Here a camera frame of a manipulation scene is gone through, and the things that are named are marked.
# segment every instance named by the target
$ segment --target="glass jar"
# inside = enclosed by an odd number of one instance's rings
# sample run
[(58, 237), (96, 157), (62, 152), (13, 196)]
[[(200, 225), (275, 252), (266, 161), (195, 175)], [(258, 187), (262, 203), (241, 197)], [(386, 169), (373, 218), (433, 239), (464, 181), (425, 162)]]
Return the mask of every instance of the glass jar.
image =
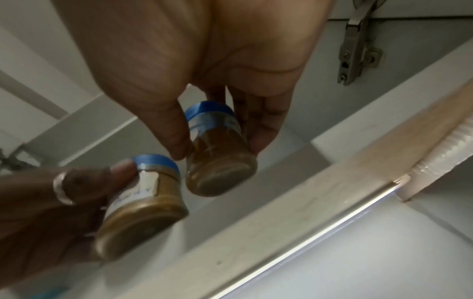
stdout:
[(176, 163), (162, 155), (133, 158), (139, 176), (115, 196), (96, 235), (96, 251), (114, 260), (186, 217)]
[(193, 143), (187, 155), (189, 191), (218, 196), (256, 173), (256, 155), (249, 151), (230, 107), (204, 101), (191, 106), (185, 115)]

